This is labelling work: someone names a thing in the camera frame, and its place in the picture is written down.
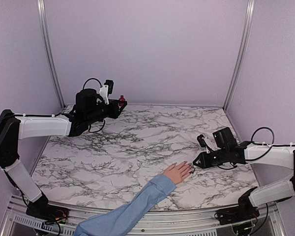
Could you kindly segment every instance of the blue shirt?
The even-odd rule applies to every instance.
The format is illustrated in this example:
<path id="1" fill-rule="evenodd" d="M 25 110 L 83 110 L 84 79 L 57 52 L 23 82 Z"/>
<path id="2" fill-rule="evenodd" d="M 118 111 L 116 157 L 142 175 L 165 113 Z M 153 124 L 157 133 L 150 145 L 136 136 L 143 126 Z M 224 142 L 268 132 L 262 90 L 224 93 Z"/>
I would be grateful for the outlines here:
<path id="1" fill-rule="evenodd" d="M 175 188 L 176 185 L 167 176 L 156 176 L 131 203 L 81 222 L 74 236 L 125 236 L 145 213 L 165 199 Z"/>

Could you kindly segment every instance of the purple wall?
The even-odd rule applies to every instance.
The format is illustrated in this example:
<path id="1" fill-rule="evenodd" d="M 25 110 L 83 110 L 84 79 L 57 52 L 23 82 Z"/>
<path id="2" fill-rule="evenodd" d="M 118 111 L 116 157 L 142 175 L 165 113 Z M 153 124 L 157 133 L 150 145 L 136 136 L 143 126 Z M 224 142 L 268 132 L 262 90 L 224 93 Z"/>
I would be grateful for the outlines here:
<path id="1" fill-rule="evenodd" d="M 36 2 L 0 0 L 0 113 L 8 108 L 34 114 L 59 111 Z M 44 141 L 20 142 L 19 154 L 28 170 Z M 12 192 L 13 187 L 0 170 L 0 226 Z"/>
<path id="2" fill-rule="evenodd" d="M 84 81 L 115 81 L 130 103 L 222 106 L 247 1 L 46 1 L 66 103 Z M 98 86 L 95 82 L 89 86 Z"/>
<path id="3" fill-rule="evenodd" d="M 256 1 L 253 26 L 239 81 L 228 110 L 242 140 L 260 126 L 271 127 L 276 143 L 295 142 L 295 0 Z M 260 141 L 270 141 L 260 134 Z M 266 184 L 289 171 L 258 165 Z M 295 198 L 279 204 L 287 235 L 295 236 Z"/>

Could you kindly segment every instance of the robotic arm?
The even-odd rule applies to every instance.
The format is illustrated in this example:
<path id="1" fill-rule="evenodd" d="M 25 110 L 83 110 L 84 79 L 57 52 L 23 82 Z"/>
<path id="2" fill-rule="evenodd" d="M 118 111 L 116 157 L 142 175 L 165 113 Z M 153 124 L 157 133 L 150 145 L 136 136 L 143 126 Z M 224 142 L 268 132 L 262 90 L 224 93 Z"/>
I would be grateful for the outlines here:
<path id="1" fill-rule="evenodd" d="M 212 150 L 203 135 L 197 138 L 200 145 L 207 148 L 207 152 L 200 153 L 193 162 L 202 169 L 220 167 L 223 163 L 230 162 L 234 168 L 238 163 L 260 163 L 294 170 L 294 174 L 282 180 L 248 190 L 239 198 L 238 206 L 218 210 L 216 218 L 221 225 L 260 216 L 257 207 L 295 196 L 295 144 L 266 145 L 245 141 L 238 145 L 228 127 L 213 133 L 213 136 L 219 150 Z"/>
<path id="2" fill-rule="evenodd" d="M 92 88 L 76 94 L 76 104 L 68 114 L 51 116 L 14 114 L 4 110 L 0 115 L 0 166 L 10 182 L 29 200 L 27 214 L 50 220 L 66 208 L 48 204 L 48 199 L 34 183 L 18 155 L 18 140 L 31 137 L 81 135 L 91 124 L 104 118 L 118 118 L 127 102 L 108 99 L 113 81 L 107 80 L 99 94 Z"/>

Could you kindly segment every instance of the marble surface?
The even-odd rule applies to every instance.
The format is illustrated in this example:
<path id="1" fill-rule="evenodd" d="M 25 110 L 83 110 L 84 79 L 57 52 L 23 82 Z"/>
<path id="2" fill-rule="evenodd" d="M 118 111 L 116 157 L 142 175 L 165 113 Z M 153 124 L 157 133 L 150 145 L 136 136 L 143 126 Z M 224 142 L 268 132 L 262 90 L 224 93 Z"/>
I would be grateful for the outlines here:
<path id="1" fill-rule="evenodd" d="M 96 130 L 101 123 L 93 126 Z M 225 126 L 231 127 L 219 108 L 127 106 L 118 119 L 106 119 L 102 132 L 52 137 L 32 177 L 52 201 L 115 209 L 172 163 L 192 162 L 204 151 L 198 135 L 216 147 L 212 132 Z M 196 168 L 152 210 L 235 204 L 254 186 L 258 184 L 250 165 L 230 171 Z"/>

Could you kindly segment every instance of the human hand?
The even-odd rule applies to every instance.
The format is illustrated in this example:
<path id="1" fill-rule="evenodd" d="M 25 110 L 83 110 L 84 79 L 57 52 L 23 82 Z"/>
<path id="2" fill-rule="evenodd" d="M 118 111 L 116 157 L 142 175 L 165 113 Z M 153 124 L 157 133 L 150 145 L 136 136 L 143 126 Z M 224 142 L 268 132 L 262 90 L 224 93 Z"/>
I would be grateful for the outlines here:
<path id="1" fill-rule="evenodd" d="M 163 175 L 170 178 L 174 184 L 179 184 L 190 175 L 191 168 L 191 164 L 187 164 L 187 161 L 181 162 L 177 166 L 174 163 L 164 171 Z"/>

